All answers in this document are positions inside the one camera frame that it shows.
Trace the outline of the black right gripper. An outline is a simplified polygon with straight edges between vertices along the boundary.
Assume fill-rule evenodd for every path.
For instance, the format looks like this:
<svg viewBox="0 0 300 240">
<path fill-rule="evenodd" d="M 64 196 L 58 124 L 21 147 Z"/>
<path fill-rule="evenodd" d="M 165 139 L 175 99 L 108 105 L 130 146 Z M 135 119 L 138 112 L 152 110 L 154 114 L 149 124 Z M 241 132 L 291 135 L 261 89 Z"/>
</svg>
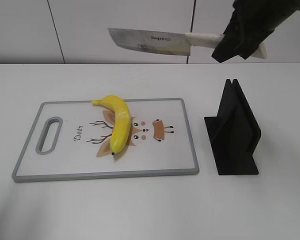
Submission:
<svg viewBox="0 0 300 240">
<path fill-rule="evenodd" d="M 235 0 L 232 7 L 223 39 L 211 55 L 218 63 L 237 54 L 245 60 L 266 59 L 264 40 L 283 21 L 300 11 L 300 0 Z"/>
</svg>

